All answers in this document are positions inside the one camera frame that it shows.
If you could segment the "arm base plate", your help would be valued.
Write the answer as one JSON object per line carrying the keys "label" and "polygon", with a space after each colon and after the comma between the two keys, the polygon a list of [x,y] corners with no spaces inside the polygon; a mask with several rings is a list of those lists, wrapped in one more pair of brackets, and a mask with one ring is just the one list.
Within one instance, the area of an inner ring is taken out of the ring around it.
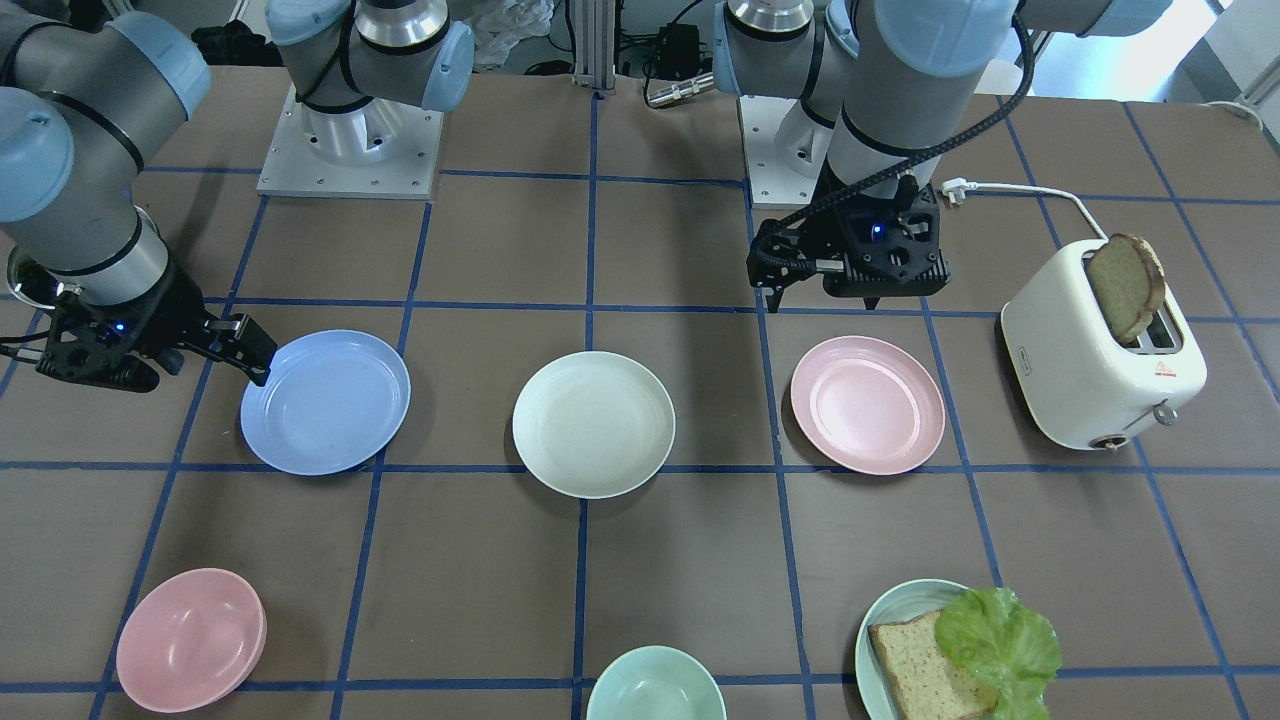
{"label": "arm base plate", "polygon": [[797,210],[815,195],[832,129],[814,122],[797,99],[739,99],[751,205]]}
{"label": "arm base plate", "polygon": [[326,114],[285,95],[257,191],[293,199],[429,201],[445,114],[374,99]]}

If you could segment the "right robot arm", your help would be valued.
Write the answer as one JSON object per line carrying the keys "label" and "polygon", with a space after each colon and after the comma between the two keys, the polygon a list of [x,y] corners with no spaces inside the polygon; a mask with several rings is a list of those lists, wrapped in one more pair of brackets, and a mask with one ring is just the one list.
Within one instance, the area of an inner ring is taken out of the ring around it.
{"label": "right robot arm", "polygon": [[[474,32],[443,1],[270,1],[264,14],[325,161],[381,160],[396,137],[388,106],[451,111],[468,87]],[[5,338],[5,356],[55,380],[146,393],[189,351],[268,383],[276,342],[251,316],[210,313],[128,196],[211,81],[196,42],[157,15],[127,12],[92,33],[3,15],[6,273],[49,318]]]}

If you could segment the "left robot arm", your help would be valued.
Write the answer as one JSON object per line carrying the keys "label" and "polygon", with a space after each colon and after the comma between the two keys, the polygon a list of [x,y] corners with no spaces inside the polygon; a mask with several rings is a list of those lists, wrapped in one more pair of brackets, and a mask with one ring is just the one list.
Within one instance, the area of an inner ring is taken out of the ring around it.
{"label": "left robot arm", "polygon": [[813,199],[763,220],[745,260],[769,313],[819,277],[824,292],[922,297],[951,273],[940,249],[940,158],[1004,120],[1029,94],[1029,31],[1123,37],[1166,1],[721,1],[716,87],[785,97],[829,132]]}

